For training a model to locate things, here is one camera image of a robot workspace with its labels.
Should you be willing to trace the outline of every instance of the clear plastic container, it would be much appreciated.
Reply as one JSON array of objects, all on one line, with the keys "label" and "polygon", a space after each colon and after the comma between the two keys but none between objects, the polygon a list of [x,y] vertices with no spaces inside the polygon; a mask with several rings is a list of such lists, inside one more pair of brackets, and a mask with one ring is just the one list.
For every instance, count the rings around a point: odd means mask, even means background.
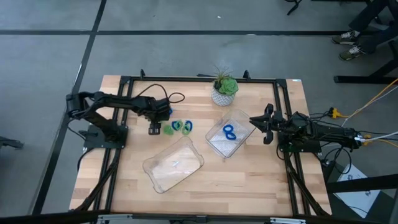
[{"label": "clear plastic container", "polygon": [[184,136],[158,155],[145,160],[142,167],[154,184],[155,191],[164,193],[204,163],[205,160],[193,146],[192,140]]},{"label": "clear plastic container", "polygon": [[[235,140],[226,138],[223,128],[228,124],[234,128]],[[224,158],[229,158],[245,142],[255,128],[249,122],[249,116],[245,112],[239,109],[232,109],[210,129],[206,134],[206,140],[217,154]]]}]

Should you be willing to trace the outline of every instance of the gray floor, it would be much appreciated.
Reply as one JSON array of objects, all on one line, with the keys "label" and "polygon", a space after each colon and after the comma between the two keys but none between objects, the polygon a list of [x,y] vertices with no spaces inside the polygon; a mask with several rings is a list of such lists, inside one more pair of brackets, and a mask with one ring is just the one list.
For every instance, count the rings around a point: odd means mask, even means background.
[{"label": "gray floor", "polygon": [[[99,4],[99,0],[3,0],[0,29],[90,30]],[[364,4],[303,1],[287,17],[291,7],[279,0],[109,0],[99,29],[345,30]],[[22,151],[0,150],[0,217],[29,211],[87,40],[87,36],[0,36],[0,136],[25,142]],[[236,77],[247,69],[252,77],[302,79],[311,113],[335,106],[348,114],[384,85],[337,85],[333,76],[368,75],[390,60],[391,52],[381,46],[373,55],[343,62],[337,55],[344,49],[329,37],[97,36],[81,91],[96,91],[103,75],[138,75],[143,68],[147,75],[194,76],[211,74],[216,65],[229,67]],[[397,97],[398,91],[391,93],[346,126],[396,131]],[[72,125],[85,126],[79,121]],[[68,209],[81,147],[81,139],[68,133],[45,213]],[[397,156],[398,151],[384,143],[352,153],[354,165],[368,176],[393,174],[398,169]],[[347,162],[343,157],[339,161]]]}]

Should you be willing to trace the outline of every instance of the wooden tabletop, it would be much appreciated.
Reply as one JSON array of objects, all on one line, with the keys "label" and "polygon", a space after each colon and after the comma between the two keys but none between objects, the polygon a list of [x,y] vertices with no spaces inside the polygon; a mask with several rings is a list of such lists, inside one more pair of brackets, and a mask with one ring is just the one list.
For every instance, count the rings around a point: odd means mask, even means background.
[{"label": "wooden tabletop", "polygon": [[[120,76],[106,75],[101,91],[116,94]],[[154,82],[134,82],[133,96]],[[182,134],[168,136],[148,135],[149,122],[129,112],[127,125],[129,134],[126,147],[122,150],[116,185],[113,195],[113,212],[126,213],[173,213],[207,215],[258,215],[291,216],[290,197],[284,162],[276,156],[277,139],[264,145],[264,135],[256,129],[246,142],[229,158],[223,159],[208,145],[205,134],[231,108],[239,108],[249,116],[264,114],[268,103],[275,104],[271,84],[239,83],[239,91],[229,106],[217,106],[211,99],[211,83],[205,82],[157,82],[168,94],[181,92],[186,99],[173,104],[172,120],[189,119],[193,130],[188,137],[193,141],[205,164],[194,174],[163,194],[153,189],[142,163],[178,141]],[[300,80],[287,80],[292,111],[308,114],[307,102]],[[279,91],[283,112],[283,92]],[[143,95],[163,98],[164,93],[156,86]],[[98,110],[111,118],[112,108]],[[93,190],[98,181],[104,149],[95,149],[82,160],[73,191],[70,208],[79,206]],[[301,153],[305,183],[322,208],[331,213],[322,170],[313,154]],[[298,207],[302,201],[296,186]],[[104,207],[106,194],[101,199]]]}]

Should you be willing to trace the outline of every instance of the white pot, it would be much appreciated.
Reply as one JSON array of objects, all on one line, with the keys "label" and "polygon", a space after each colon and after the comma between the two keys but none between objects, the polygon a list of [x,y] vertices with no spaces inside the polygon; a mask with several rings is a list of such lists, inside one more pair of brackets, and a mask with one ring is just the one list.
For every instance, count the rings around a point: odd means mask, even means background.
[{"label": "white pot", "polygon": [[211,98],[218,106],[227,106],[234,101],[235,93],[231,96],[219,93],[214,87],[211,89]]}]

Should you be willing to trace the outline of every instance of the shoe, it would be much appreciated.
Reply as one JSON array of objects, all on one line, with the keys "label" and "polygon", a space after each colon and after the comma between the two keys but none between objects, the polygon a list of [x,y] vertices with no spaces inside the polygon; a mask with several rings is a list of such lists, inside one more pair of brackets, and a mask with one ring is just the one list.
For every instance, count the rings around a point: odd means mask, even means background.
[{"label": "shoe", "polygon": [[354,45],[357,42],[358,38],[355,37],[355,31],[350,30],[344,34],[336,35],[331,38],[331,41],[335,44],[347,44]]},{"label": "shoe", "polygon": [[354,47],[352,47],[351,49],[340,53],[338,57],[342,60],[352,60],[364,54],[365,53],[361,50],[360,46],[354,45]]}]

